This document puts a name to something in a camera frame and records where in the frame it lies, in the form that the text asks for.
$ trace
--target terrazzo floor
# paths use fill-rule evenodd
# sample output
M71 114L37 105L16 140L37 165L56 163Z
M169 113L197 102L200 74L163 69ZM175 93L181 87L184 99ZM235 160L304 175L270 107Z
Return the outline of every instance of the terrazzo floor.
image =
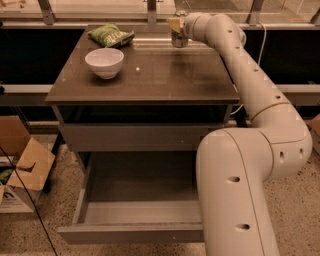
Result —
M54 135L35 138L47 144ZM71 224L82 179L76 158L62 144L50 174L51 191L42 193L37 205L59 255L205 255L202 243L68 245L56 231ZM281 256L319 256L320 156L313 152L297 175L268 182L265 191ZM54 255L36 214L0 214L0 227L0 255Z

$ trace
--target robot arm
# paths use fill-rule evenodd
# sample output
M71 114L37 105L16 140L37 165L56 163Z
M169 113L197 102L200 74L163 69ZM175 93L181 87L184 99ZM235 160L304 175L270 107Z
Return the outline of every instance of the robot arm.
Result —
M182 38L220 54L253 128L208 134L197 152L197 184L208 256L276 256L263 182L296 173L312 140L289 100L243 48L244 32L226 15L179 18Z

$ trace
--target cable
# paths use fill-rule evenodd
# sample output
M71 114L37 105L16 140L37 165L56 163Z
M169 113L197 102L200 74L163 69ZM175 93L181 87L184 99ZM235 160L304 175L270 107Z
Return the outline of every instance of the cable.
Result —
M233 116L233 115L237 114L242 107L243 107L243 104L241 104L240 107L238 107L235 111L231 112L230 116Z
M46 236L47 236L47 239L48 239L48 241L49 241L49 243L50 243L50 246L51 246L51 248L52 248L52 251L54 252L54 254L55 254L56 256L58 256L57 251L56 251L56 249L55 249L55 247L54 247L54 245L53 245L53 242L52 242L52 240L51 240L51 238L50 238L50 236L49 236L49 233L48 233L48 231L47 231L47 229L46 229L46 227L45 227L45 225L44 225L44 223L43 223L43 221L42 221L42 218L41 218L41 216L40 216L40 213L39 213L39 211L38 211L38 208L37 208L35 202L33 201L32 196L30 195L28 189L26 188L25 184L23 183L22 179L20 178L20 175L18 174L18 172L17 172L17 170L16 170L16 166L12 163L10 157L7 155L7 153L4 151L4 149L3 149L1 146L0 146L0 149L1 149L2 153L8 158L8 160L9 160L9 162L10 162L10 165L11 165L11 167L13 168L13 171L16 173L16 175L17 175L18 179L20 180L20 182L21 182L24 190L27 192L27 195L28 195L30 201L32 202L32 205L33 205L33 207L34 207L34 209L35 209L35 212L36 212L36 214L37 214L37 216L38 216L38 219L39 219L39 221L40 221L40 223L41 223L41 226L42 226L42 228L43 228L43 230L44 230L44 232L45 232L45 234L46 234Z
M262 53L263 53L263 50L264 50L264 45L265 45L266 39L267 39L267 28L261 22L259 22L259 24L263 27L263 30L264 30L262 45L261 45L261 48L260 48L260 54L259 54L259 59L258 59L258 65L260 66L261 57L262 57Z
M190 12L193 12L193 10L192 10L192 8L191 8L191 5L189 4L188 0L185 0L185 2L186 2L186 4L187 4L188 7L189 7L189 11L190 11Z
M266 39L267 39L267 28L266 28L266 26L263 25L261 22L259 22L259 24L263 27L263 30L264 30L262 45L261 45L261 48L260 48L260 53L259 53L259 58L258 58L258 65L260 66L260 64L261 64L261 57L262 57L262 53L263 53L263 50L264 50L264 45L265 45ZM238 113L242 107L243 107L243 104L241 104L240 107L238 107L235 111L231 112L231 113L230 113L230 116L233 116L233 115L235 115L236 113Z

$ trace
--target white bowl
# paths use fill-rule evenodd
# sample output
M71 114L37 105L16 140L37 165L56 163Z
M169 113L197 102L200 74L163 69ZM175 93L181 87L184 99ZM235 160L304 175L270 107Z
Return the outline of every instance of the white bowl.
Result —
M89 69L103 79L115 77L123 64L123 52L114 48L100 48L85 57Z

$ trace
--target grey drawer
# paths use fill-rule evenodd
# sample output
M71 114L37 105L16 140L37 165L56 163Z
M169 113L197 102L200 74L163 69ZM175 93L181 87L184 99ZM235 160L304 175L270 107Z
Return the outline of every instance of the grey drawer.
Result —
M194 152L92 153L70 244L202 242Z
M75 152L196 150L201 139L223 124L64 124L60 131Z

